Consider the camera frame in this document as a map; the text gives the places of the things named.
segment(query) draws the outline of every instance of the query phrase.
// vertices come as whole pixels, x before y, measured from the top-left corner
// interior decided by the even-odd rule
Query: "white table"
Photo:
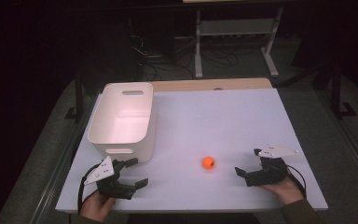
[[[249,81],[255,80],[228,82],[237,89],[236,85]],[[181,83],[187,82],[200,90],[209,90],[220,83],[216,80]],[[221,82],[224,89],[227,89],[226,82]],[[271,193],[246,187],[245,180],[234,170],[235,166],[248,172],[260,170],[260,159],[253,149],[268,143],[299,151],[298,155],[284,160],[305,177],[312,207],[327,208],[275,89],[166,91],[160,85],[166,86],[163,82],[154,85],[157,91],[153,107],[158,112],[158,124],[153,157],[123,169],[119,179],[121,183],[133,184],[149,178],[149,184],[136,191],[132,200],[117,200],[114,210],[125,213],[253,212],[278,208],[281,205]],[[88,128],[58,200],[56,209],[59,211],[76,212],[81,177],[103,159],[87,139]],[[205,156],[215,158],[214,169],[202,168]],[[95,184],[86,186],[84,197],[95,189]]]

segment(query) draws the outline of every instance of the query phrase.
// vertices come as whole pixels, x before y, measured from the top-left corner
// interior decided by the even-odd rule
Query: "white plastic bin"
[[[153,154],[157,122],[152,103],[150,83],[106,85],[92,116],[89,141],[104,157],[148,161]]]

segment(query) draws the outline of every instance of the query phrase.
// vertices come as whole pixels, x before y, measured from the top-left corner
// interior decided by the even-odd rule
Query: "small orange ball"
[[[213,157],[205,157],[202,160],[203,168],[207,170],[212,170],[214,168],[214,158]]]

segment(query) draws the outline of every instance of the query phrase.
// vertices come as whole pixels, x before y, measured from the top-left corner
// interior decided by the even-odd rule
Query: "metal stand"
[[[196,78],[202,78],[202,64],[200,57],[200,37],[202,35],[269,35],[268,43],[261,48],[264,60],[272,77],[278,77],[279,73],[270,56],[272,44],[278,31],[283,13],[283,7],[279,7],[273,19],[252,19],[234,21],[201,21],[200,11],[197,11],[196,25],[196,54],[194,56]]]
[[[269,32],[269,41],[265,47],[261,47],[261,53],[263,54],[264,61],[266,61],[269,73],[271,74],[272,77],[279,76],[278,70],[275,67],[275,64],[272,61],[271,55],[269,53],[271,52],[272,44],[274,42],[275,35],[277,34],[278,31],[282,13],[283,13],[283,7],[280,7],[278,9],[277,14],[275,15],[274,22],[272,23],[271,30]]]
[[[338,65],[335,64],[335,71],[332,77],[332,92],[331,92],[331,109],[337,118],[342,119],[345,116],[356,116],[353,108],[349,103],[343,103],[346,111],[341,111],[340,106],[340,94],[341,94],[341,74],[338,69]]]

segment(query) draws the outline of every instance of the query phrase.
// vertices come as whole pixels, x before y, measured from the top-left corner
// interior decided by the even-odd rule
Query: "human hand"
[[[261,189],[266,189],[273,194],[275,194],[278,199],[283,203],[283,205],[287,205],[289,203],[294,203],[304,199],[303,194],[300,189],[297,187],[296,183],[293,182],[288,176],[284,178],[284,180],[277,184],[263,185],[259,186]]]
[[[80,215],[95,221],[104,222],[115,202],[114,198],[106,200],[97,190],[83,202]]]

